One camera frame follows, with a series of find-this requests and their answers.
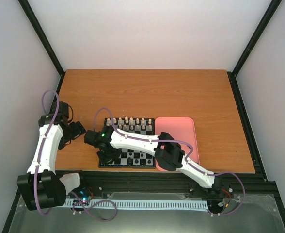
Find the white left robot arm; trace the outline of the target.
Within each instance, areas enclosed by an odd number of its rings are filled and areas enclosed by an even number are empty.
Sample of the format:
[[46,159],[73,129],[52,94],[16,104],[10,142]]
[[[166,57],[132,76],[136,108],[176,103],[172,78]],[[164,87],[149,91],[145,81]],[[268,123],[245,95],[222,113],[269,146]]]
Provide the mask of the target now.
[[62,206],[66,196],[73,191],[84,195],[88,183],[82,172],[56,175],[57,152],[85,134],[83,125],[73,121],[73,109],[65,102],[53,103],[50,114],[38,121],[39,141],[30,167],[17,179],[18,189],[30,211]]

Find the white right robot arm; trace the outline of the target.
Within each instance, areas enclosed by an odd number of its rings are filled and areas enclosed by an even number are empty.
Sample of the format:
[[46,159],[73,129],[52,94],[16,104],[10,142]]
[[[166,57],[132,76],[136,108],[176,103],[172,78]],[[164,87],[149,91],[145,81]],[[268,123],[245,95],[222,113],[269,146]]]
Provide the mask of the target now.
[[141,135],[123,131],[113,126],[104,126],[102,131],[88,130],[84,143],[99,149],[100,162],[109,164],[117,160],[122,149],[144,152],[155,158],[158,165],[167,171],[180,171],[197,182],[202,188],[212,188],[215,183],[214,173],[209,171],[185,153],[181,145],[189,143],[173,139],[168,133],[160,135]]

